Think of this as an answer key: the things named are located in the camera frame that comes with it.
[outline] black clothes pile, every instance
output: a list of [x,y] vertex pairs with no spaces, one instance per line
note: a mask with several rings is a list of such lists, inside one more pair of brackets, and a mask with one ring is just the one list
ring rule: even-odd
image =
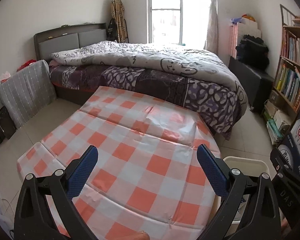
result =
[[269,65],[268,47],[261,38],[244,35],[237,50],[237,60],[264,71]]

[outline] white curtain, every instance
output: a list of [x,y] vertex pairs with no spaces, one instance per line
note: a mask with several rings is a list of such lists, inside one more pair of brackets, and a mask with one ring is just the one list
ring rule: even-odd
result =
[[206,50],[218,53],[218,14],[217,0],[211,0]]

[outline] black bag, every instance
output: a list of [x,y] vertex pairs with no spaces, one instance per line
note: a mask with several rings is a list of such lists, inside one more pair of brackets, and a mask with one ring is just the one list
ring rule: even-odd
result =
[[261,38],[244,35],[237,50],[237,60],[264,71],[269,65],[269,49]]
[[111,19],[107,29],[107,41],[116,41],[118,38],[118,28],[115,19]]

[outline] tiled floor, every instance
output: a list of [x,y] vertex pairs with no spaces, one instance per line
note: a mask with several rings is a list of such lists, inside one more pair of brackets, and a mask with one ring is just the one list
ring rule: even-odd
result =
[[[15,210],[22,182],[19,179],[16,162],[34,143],[65,121],[79,108],[78,105],[57,99],[42,109],[28,123],[20,128],[10,140],[0,145],[0,191],[2,198],[11,202]],[[230,141],[222,136],[215,137],[222,158],[227,156],[263,160],[269,166],[270,176],[275,175],[269,156],[272,149],[264,121],[257,115],[246,111],[234,126]],[[13,212],[4,201],[6,215],[13,220]]]
[[[18,158],[79,108],[79,105],[57,99],[17,130],[10,140],[5,140],[0,145],[1,197],[10,201],[14,210],[16,209],[19,190],[22,186],[16,166]],[[3,201],[3,204],[6,215],[14,220],[14,215],[8,202]]]

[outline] red cloth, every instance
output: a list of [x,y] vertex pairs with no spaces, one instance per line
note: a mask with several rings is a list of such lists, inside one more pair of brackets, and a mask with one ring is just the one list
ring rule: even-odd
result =
[[31,63],[34,63],[34,62],[37,62],[37,61],[34,60],[34,59],[31,59],[31,60],[27,61],[26,63],[24,63],[21,67],[19,67],[17,69],[17,72],[20,71],[21,69],[24,69],[25,67],[28,67]]

